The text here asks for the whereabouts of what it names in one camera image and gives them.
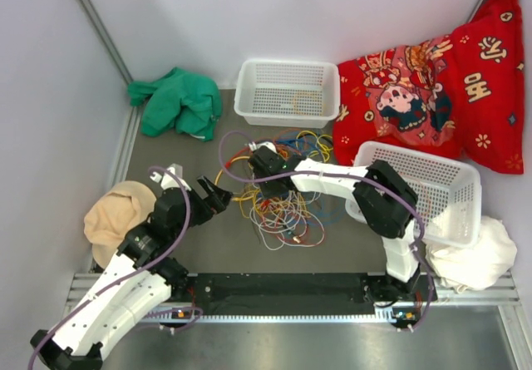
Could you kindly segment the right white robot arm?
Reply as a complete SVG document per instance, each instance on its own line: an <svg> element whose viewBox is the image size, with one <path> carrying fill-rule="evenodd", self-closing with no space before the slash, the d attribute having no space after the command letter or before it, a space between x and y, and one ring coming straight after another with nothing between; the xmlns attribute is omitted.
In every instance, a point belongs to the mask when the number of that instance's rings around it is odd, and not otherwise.
<svg viewBox="0 0 532 370"><path fill-rule="evenodd" d="M382 238L388 292L373 298L405 300L419 287L415 228L423 227L417 193L384 160L367 166L317 162L303 155L282 157L271 143L251 143L249 164L264 197L289 192L330 195L354 202L370 229Z"/></svg>

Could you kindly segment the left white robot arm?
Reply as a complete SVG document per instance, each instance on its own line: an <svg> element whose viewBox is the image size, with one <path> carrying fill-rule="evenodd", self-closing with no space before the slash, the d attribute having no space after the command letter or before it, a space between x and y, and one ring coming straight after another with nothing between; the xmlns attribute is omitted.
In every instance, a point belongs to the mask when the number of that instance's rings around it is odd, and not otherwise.
<svg viewBox="0 0 532 370"><path fill-rule="evenodd" d="M154 209L129 229L99 279L81 302L50 330L37 331L28 367L100 369L112 349L167 299L188 292L188 272L170 257L187 229L225 211L231 192L201 176L201 197L180 176L179 167L153 166L150 178L162 189Z"/></svg>

